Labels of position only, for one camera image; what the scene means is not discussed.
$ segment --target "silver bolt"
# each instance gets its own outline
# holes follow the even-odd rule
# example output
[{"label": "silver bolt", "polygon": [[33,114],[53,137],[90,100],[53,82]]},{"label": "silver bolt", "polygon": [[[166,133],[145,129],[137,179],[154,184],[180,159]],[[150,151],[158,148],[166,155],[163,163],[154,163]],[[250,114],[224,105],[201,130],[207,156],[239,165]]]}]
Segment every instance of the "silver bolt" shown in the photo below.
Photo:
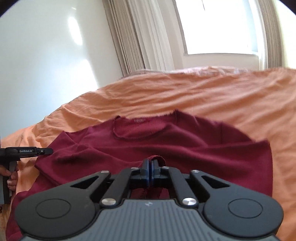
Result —
[{"label": "silver bolt", "polygon": [[106,205],[106,206],[112,206],[116,203],[116,200],[114,198],[104,198],[102,200],[102,204]]},{"label": "silver bolt", "polygon": [[182,200],[182,203],[186,206],[193,206],[197,203],[197,200],[192,197],[187,197]]}]

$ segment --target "maroon shirt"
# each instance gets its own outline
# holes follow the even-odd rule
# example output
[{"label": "maroon shirt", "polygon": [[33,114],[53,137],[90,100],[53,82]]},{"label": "maroon shirt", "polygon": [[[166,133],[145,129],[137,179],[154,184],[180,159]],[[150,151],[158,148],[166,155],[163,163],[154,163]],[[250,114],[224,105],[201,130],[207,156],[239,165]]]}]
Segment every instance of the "maroon shirt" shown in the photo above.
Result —
[{"label": "maroon shirt", "polygon": [[74,133],[62,132],[51,144],[54,153],[35,163],[40,175],[29,191],[16,195],[8,220],[7,241],[22,235],[14,220],[25,197],[92,173],[140,167],[142,160],[161,156],[162,165],[182,173],[202,170],[243,187],[272,194],[272,157],[268,141],[254,142],[221,122],[180,111],[159,117],[116,117]]}]

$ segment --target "bright window pane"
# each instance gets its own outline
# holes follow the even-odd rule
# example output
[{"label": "bright window pane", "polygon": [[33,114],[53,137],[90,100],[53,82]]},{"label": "bright window pane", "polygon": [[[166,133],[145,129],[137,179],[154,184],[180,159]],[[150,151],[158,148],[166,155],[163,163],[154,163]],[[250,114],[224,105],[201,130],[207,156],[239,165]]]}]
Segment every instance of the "bright window pane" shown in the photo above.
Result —
[{"label": "bright window pane", "polygon": [[253,53],[256,36],[248,0],[176,0],[176,4],[188,54]]}]

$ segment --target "bed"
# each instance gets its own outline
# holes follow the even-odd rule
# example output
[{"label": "bed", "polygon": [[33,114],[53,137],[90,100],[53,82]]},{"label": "bed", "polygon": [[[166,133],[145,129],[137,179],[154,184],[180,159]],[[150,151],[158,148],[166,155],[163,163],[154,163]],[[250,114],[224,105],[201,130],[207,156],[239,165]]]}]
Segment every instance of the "bed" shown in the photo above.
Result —
[{"label": "bed", "polygon": [[[174,73],[139,71],[62,105],[36,125],[4,138],[2,147],[47,147],[61,131],[78,131],[117,115],[162,115],[175,109],[224,121],[254,140],[268,139],[273,154],[273,198],[284,209],[277,236],[296,240],[296,70],[250,72],[203,67]],[[38,176],[34,158],[20,163],[17,193]],[[3,209],[5,228],[10,206]]]}]

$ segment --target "white wall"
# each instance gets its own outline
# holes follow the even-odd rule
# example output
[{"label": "white wall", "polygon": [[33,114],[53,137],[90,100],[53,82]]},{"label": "white wall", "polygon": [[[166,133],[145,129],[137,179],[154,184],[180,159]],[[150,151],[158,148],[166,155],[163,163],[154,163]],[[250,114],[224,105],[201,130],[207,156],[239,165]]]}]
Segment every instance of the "white wall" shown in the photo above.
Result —
[{"label": "white wall", "polygon": [[249,68],[253,70],[259,70],[259,58],[257,55],[245,55],[245,54],[184,54],[184,47],[182,42],[182,36],[178,24],[178,19],[174,9],[172,0],[158,0],[161,13],[167,29],[167,35],[170,42],[170,47],[173,55],[175,69],[190,68],[196,66],[207,65],[220,65],[220,66],[235,66]]},{"label": "white wall", "polygon": [[0,18],[0,133],[122,77],[100,0],[20,0]]},{"label": "white wall", "polygon": [[284,66],[296,69],[296,15],[280,0],[274,0],[283,43]]}]

